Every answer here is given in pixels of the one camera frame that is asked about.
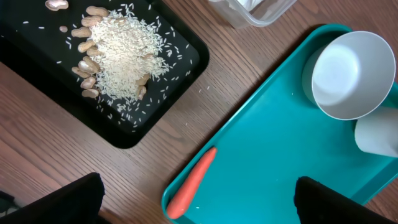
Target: wooden table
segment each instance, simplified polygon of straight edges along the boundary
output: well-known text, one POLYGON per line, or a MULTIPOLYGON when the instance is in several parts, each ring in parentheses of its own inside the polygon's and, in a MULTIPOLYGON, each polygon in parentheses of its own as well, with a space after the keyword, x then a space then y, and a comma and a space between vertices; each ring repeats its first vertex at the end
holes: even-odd
MULTIPOLYGON (((111 146, 0 64, 0 190, 26 205, 99 172, 106 187, 104 217, 115 223, 167 223, 160 207, 165 187, 311 27, 336 22, 369 30, 398 50, 396 0, 298 0, 269 27, 241 30, 206 0, 165 1, 208 44, 211 60, 132 149, 111 146)), ((367 207, 397 220, 397 198, 396 180, 367 207)))

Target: rice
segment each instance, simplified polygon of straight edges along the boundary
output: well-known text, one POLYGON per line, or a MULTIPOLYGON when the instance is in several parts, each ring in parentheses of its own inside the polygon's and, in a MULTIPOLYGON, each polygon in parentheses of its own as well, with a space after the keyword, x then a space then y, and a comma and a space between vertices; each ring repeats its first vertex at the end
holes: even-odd
POLYGON ((162 67, 165 60, 158 57, 163 38, 144 20, 138 21, 131 15, 131 12, 123 16, 111 11, 108 17, 90 27, 91 38, 103 52, 91 57, 101 67, 96 87, 115 99, 137 100, 137 80, 147 73, 159 78, 168 70, 168 66, 162 67), (125 18, 126 22, 114 22, 119 18, 125 18))

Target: white cup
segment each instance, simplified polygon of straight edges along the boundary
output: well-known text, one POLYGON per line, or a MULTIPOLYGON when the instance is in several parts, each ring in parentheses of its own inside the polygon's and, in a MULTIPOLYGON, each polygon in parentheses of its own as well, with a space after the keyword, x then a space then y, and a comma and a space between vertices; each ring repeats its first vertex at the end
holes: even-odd
POLYGON ((398 110, 380 107, 358 119, 355 141, 364 152, 398 157, 398 110))
POLYGON ((302 84, 308 99, 335 119, 361 118, 375 110, 394 83, 396 61, 377 34, 344 34, 307 61, 302 84))

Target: orange carrot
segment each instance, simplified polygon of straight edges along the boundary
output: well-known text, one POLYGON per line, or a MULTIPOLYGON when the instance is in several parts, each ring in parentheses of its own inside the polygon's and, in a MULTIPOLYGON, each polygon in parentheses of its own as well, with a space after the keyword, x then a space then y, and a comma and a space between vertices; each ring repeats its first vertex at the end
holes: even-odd
POLYGON ((207 151, 194 166, 191 173, 182 184, 178 192, 167 206, 166 212, 171 219, 180 218, 190 206, 193 197, 195 196, 201 180, 204 178, 207 169, 213 162, 217 153, 217 148, 212 147, 207 151))

